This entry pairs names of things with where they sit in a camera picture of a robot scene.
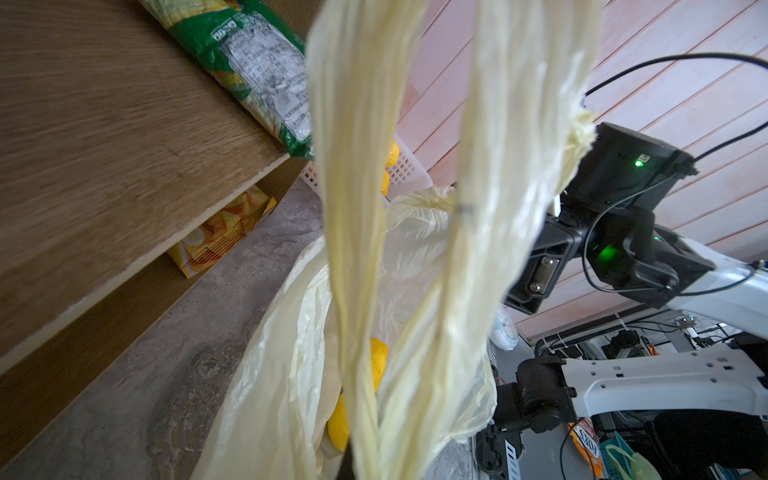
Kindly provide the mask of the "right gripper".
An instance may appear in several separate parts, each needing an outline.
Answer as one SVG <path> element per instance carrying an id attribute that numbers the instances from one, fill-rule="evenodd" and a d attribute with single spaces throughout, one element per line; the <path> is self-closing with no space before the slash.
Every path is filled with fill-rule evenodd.
<path id="1" fill-rule="evenodd" d="M 661 307 L 707 273 L 712 261 L 657 224 L 654 210 L 694 157 L 666 142 L 611 123 L 596 128 L 591 150 L 548 216 L 505 305 L 538 312 L 567 264 L 576 259 L 604 289 Z"/>

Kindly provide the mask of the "yellow plastic grocery bag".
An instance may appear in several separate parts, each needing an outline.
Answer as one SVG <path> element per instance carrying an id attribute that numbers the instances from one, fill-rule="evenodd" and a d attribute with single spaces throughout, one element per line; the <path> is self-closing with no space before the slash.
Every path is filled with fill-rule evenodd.
<path id="1" fill-rule="evenodd" d="M 479 1 L 456 187 L 380 183 L 427 10 L 328 1 L 307 69 L 323 233 L 245 350 L 196 479 L 328 479 L 338 401 L 359 479 L 419 479 L 496 406 L 487 338 L 595 137 L 599 1 Z"/>

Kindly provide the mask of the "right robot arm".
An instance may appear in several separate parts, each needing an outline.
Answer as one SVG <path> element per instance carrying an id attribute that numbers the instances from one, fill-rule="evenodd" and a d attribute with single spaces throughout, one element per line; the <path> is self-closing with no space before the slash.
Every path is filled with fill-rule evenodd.
<path id="1" fill-rule="evenodd" d="M 500 381 L 489 425 L 475 438 L 477 467 L 518 475 L 526 431 L 565 426 L 583 436 L 591 417 L 617 411 L 767 411 L 767 272 L 657 224 L 654 210 L 697 158 L 602 123 L 546 219 L 505 305 L 535 314 L 566 264 L 578 259 L 596 289 L 635 302 L 538 342 L 516 377 Z"/>

